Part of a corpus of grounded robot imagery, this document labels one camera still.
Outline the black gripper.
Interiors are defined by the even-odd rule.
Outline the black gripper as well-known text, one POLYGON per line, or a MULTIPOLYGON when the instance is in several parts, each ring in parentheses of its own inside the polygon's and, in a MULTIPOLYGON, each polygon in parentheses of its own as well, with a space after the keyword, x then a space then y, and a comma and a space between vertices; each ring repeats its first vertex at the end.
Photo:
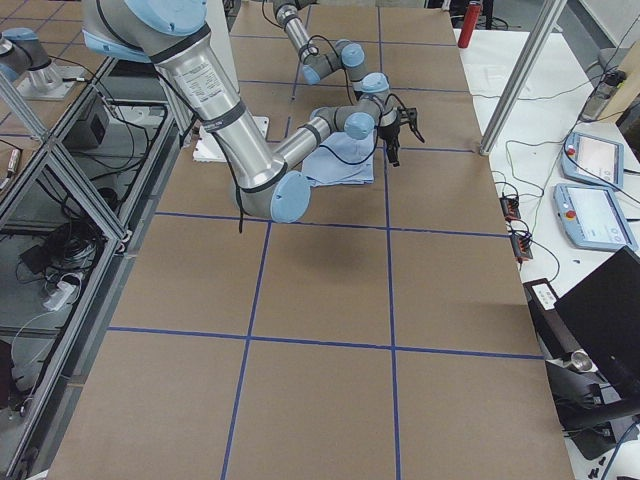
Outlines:
POLYGON ((393 167, 400 165, 399 161, 399 134, 401 128, 401 116, 398 112, 386 114, 378 126, 378 135, 385 144, 385 153, 389 164, 393 167))

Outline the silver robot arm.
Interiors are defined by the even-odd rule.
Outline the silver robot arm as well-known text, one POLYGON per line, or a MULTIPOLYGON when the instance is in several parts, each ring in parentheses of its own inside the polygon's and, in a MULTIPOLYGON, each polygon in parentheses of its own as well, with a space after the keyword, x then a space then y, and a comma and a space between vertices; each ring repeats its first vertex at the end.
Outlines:
POLYGON ((281 29, 296 51, 300 70, 309 85, 319 84, 335 72, 343 71, 349 101, 364 94, 363 82, 370 70, 363 47, 348 39, 330 41, 322 35, 310 35, 299 12, 314 1, 272 1, 273 19, 266 15, 266 2, 261 2, 264 19, 281 29))
POLYGON ((348 40, 322 54, 299 18, 305 1, 276 1, 273 13, 295 47, 308 83, 342 70, 356 102, 323 107, 293 135, 271 148, 211 45, 203 1, 85 1, 86 46, 103 55, 151 63, 176 89, 225 155, 241 214, 290 223, 308 208, 311 187, 297 165, 336 132, 355 140, 376 132, 397 165, 400 128, 414 124, 415 109, 390 91, 387 77, 367 68, 360 45, 348 40))

